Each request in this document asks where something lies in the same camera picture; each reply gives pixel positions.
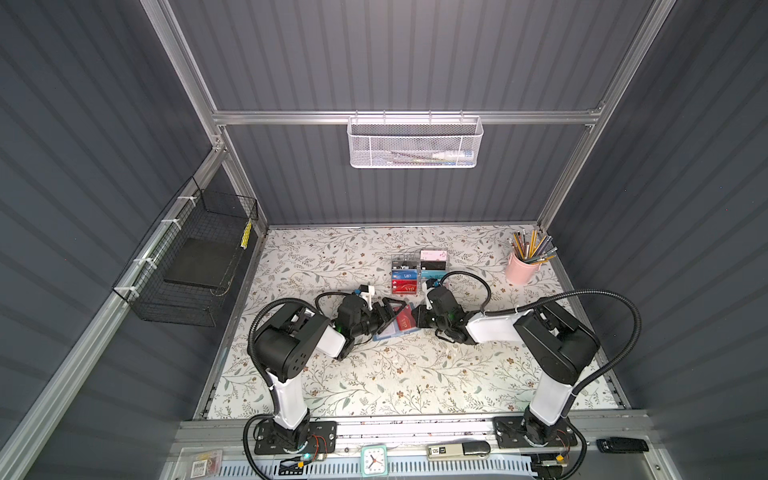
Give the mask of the blue leather card holder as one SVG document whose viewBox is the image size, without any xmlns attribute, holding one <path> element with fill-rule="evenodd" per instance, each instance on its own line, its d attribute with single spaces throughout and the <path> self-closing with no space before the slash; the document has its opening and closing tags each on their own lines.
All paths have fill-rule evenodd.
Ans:
<svg viewBox="0 0 768 480">
<path fill-rule="evenodd" d="M 412 305 L 407 304 L 381 333 L 373 336 L 374 341 L 382 341 L 413 333 L 419 329 L 414 318 Z"/>
</svg>

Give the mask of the clear acrylic card display stand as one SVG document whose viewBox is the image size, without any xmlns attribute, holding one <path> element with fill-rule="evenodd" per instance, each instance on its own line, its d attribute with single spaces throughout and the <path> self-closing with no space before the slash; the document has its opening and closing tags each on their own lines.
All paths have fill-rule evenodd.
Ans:
<svg viewBox="0 0 768 480">
<path fill-rule="evenodd" d="M 407 258 L 407 259 L 418 259 L 419 260 L 419 269 L 418 269 L 418 271 L 419 271 L 419 279 L 417 280 L 418 284 L 419 284 L 419 290 L 423 286 L 424 283 L 428 283 L 430 280 L 434 280 L 434 279 L 424 280 L 420 276 L 420 272 L 422 271 L 422 269 L 420 267 L 420 262 L 421 262 L 421 260 L 420 260 L 420 251 L 412 251 L 412 252 L 400 253 L 400 254 L 394 255 L 391 258 L 391 272 L 393 271 L 393 269 L 392 269 L 392 260 L 393 259 L 396 259 L 396 258 Z"/>
</svg>

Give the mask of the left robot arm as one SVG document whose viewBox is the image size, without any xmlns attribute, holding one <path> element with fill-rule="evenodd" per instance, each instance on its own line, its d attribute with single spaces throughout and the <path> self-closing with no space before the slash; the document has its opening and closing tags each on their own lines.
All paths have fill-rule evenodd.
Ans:
<svg viewBox="0 0 768 480">
<path fill-rule="evenodd" d="M 273 402 L 273 421 L 293 433 L 310 417 L 300 379 L 316 352 L 341 360 L 363 336 L 373 337 L 392 324 L 407 303 L 385 297 L 378 302 L 362 292 L 340 293 L 334 317 L 299 298 L 268 303 L 253 320 L 247 336 L 247 353 Z"/>
</svg>

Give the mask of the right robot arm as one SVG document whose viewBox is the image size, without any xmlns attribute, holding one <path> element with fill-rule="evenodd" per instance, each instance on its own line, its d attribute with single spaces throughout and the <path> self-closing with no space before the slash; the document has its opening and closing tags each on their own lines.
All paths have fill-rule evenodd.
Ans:
<svg viewBox="0 0 768 480">
<path fill-rule="evenodd" d="M 428 291 L 415 309 L 419 327 L 453 344 L 510 342 L 525 346 L 541 370 L 527 421 L 542 428 L 564 419 L 576 384 L 600 348 L 595 334 L 559 302 L 586 295 L 584 289 L 542 297 L 531 304 L 497 311 L 468 311 L 444 285 Z"/>
</svg>

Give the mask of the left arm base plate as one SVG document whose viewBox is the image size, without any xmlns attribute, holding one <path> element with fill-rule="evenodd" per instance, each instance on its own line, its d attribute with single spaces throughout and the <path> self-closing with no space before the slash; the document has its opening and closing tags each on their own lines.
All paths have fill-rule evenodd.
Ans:
<svg viewBox="0 0 768 480">
<path fill-rule="evenodd" d="M 256 455 L 329 454 L 336 448 L 338 423 L 334 421 L 308 421 L 296 430 L 288 430 L 274 420 L 263 420 L 253 433 Z"/>
</svg>

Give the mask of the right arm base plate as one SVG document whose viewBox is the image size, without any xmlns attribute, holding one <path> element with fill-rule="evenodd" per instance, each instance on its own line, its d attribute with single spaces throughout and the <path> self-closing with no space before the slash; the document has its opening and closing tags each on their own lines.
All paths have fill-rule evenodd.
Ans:
<svg viewBox="0 0 768 480">
<path fill-rule="evenodd" d="M 575 431 L 564 418 L 546 425 L 536 417 L 498 416 L 492 419 L 494 434 L 500 448 L 537 448 L 577 446 Z"/>
</svg>

